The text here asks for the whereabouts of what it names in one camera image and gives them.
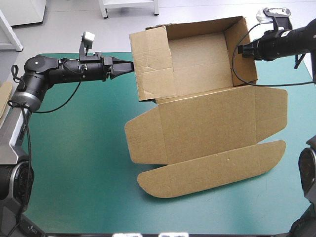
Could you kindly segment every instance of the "white sticker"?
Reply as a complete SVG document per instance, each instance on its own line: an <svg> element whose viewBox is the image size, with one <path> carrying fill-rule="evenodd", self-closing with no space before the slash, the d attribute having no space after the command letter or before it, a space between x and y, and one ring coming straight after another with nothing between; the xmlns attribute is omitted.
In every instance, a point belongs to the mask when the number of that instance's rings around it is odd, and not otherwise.
<svg viewBox="0 0 316 237"><path fill-rule="evenodd" d="M282 33L281 37L287 36L288 33L290 33L290 31L284 31L284 32Z"/></svg>

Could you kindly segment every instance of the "black cable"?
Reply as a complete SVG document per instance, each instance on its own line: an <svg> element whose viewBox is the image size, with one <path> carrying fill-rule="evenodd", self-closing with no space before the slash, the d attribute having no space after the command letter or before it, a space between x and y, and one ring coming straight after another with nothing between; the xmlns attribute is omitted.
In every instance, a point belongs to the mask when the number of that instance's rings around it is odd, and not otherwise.
<svg viewBox="0 0 316 237"><path fill-rule="evenodd" d="M20 78L18 77L18 73L19 73L18 65L12 65L12 67L11 67L11 74L13 76L13 81L15 83L22 82L23 88L25 89L25 87L26 87L25 81L23 80L23 77L20 77Z"/></svg>
<svg viewBox="0 0 316 237"><path fill-rule="evenodd" d="M60 108L64 107L70 100L71 98L75 95L75 93L77 92L79 86L81 84L81 81L78 83L78 85L76 86L75 90L73 91L73 93L71 94L71 96L68 98L68 100L66 100L66 102L64 104L62 104L61 106L58 106L57 108L53 109L53 110L48 110L48 111L35 111L34 113L36 114L47 114L47 113L51 113L54 112L56 110L59 110Z"/></svg>
<svg viewBox="0 0 316 237"><path fill-rule="evenodd" d="M236 77L242 81L243 83L247 84L247 85L252 85L252 86L294 86L294 85L306 85L306 84L312 84L312 83L316 83L316 81L307 81L307 82L300 82L300 83L290 83L290 84L267 84L267 85L264 85L264 84L254 84L254 83L251 83L251 82L247 82L246 80L244 80L237 72L236 72L236 69L235 69L235 59L236 59L236 51L237 51L237 48L238 46L240 45L240 43L243 41L243 39L257 26L259 26L260 23L254 25L253 27L251 27L251 29L238 41L238 43L236 44L236 47L234 49L234 52L233 52L233 56L232 56L232 70L234 72L234 74L236 75Z"/></svg>
<svg viewBox="0 0 316 237"><path fill-rule="evenodd" d="M63 59L61 59L61 61L62 61L62 66L63 66L67 71L72 72L72 73L74 73L74 74L80 74L80 75L82 74L82 72L77 73L77 72L75 72L75 71L69 69L69 68L66 66L66 62L68 61L67 58L63 58ZM66 102L65 102L64 104L62 104L61 106L58 106L57 108L55 108L55 109L53 109L53 110L48 110L48 111L35 111L34 113L36 113L36 114L47 114L47 113L54 112L54 111L59 110L60 108L64 107L64 106L72 99L72 97L75 95L75 93L77 92L77 90L78 90L80 84L81 84L81 81L78 83L78 85L76 86L75 90L73 91L73 93L71 94L71 96L68 98L68 100L66 100Z"/></svg>
<svg viewBox="0 0 316 237"><path fill-rule="evenodd" d="M26 183L26 188L25 188L25 196L23 203L20 206L17 218L16 218L16 225L12 228L12 230L9 232L7 235L10 237L13 232L16 230L16 228L21 224L22 221L22 214L24 211L24 208L27 204L27 201L30 199L31 196L31 188L30 188L30 175L31 175L31 169L32 169L32 146L31 146L31 135L30 135L30 127L29 127L29 122L25 113L25 109L30 110L30 108L26 105L26 103L20 104L17 102L14 102L12 100L8 101L8 105L12 108L20 108L22 110L22 116L23 116L23 122L25 124L25 129L26 129L26 134L28 138L28 153L29 153L29 163L28 163L28 178L27 178L27 183Z"/></svg>

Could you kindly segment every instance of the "cardboard box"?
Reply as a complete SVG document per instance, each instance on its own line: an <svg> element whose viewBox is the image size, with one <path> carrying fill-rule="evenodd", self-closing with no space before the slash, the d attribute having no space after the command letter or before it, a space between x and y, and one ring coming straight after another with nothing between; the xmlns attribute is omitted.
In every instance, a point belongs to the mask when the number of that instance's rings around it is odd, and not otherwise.
<svg viewBox="0 0 316 237"><path fill-rule="evenodd" d="M126 124L130 156L167 164L139 174L149 194L171 198L218 187L267 172L282 158L283 141L257 143L286 127L287 92L237 86L231 71L247 31L243 17L232 17L130 35L139 99L158 105ZM236 66L247 81L257 79L252 59L238 55Z"/></svg>
<svg viewBox="0 0 316 237"><path fill-rule="evenodd" d="M157 26L130 35L139 99L161 99L210 91L241 82L230 62L247 33L242 16ZM250 42L246 37L244 43ZM236 57L246 81L257 80L253 59Z"/></svg>
<svg viewBox="0 0 316 237"><path fill-rule="evenodd" d="M3 115L6 104L10 98L12 91L12 84L9 82L4 82L2 86L0 86L0 118Z"/></svg>

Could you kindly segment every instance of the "green tabletop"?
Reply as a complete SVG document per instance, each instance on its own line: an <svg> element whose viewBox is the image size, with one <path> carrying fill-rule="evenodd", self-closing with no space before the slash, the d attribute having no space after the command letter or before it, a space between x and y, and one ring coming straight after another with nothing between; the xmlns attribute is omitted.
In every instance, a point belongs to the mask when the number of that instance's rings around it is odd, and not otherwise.
<svg viewBox="0 0 316 237"><path fill-rule="evenodd" d="M132 60L131 53L106 53ZM46 54L75 58L77 54ZM257 62L260 83L311 80L294 57ZM62 104L76 84L58 84L40 110ZM156 106L139 102L133 73L83 82L62 109L30 121L35 182L26 215L46 232L276 234L287 232L308 207L298 156L316 133L314 85L289 87L288 125L263 142L285 140L281 162L267 174L178 198L160 199L137 184L155 165L134 164L124 125Z"/></svg>

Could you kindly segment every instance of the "cardboard piece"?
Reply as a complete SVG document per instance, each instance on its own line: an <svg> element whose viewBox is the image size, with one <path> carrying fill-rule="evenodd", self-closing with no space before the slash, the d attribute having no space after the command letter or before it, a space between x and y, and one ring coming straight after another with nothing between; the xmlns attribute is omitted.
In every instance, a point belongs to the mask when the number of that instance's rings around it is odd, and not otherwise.
<svg viewBox="0 0 316 237"><path fill-rule="evenodd" d="M6 104L10 98L12 91L12 84L8 81L0 86L0 118L2 117Z"/></svg>
<svg viewBox="0 0 316 237"><path fill-rule="evenodd" d="M287 92L242 86L181 98L125 125L135 163L175 164L255 145L287 124Z"/></svg>
<svg viewBox="0 0 316 237"><path fill-rule="evenodd" d="M268 172L281 160L285 142L243 147L138 175L139 185L158 198L174 198Z"/></svg>
<svg viewBox="0 0 316 237"><path fill-rule="evenodd" d="M172 98L240 85L231 59L247 33L243 17L157 26L130 35L139 100ZM246 37L244 43L250 42ZM254 61L237 56L237 71L257 80Z"/></svg>
<svg viewBox="0 0 316 237"><path fill-rule="evenodd" d="M247 31L239 16L130 35L139 100L158 105L125 125L130 156L167 164L139 174L149 194L172 198L218 187L280 161L283 141L257 143L286 127L287 92L238 86L232 74L233 50ZM236 69L257 80L253 59L237 55Z"/></svg>

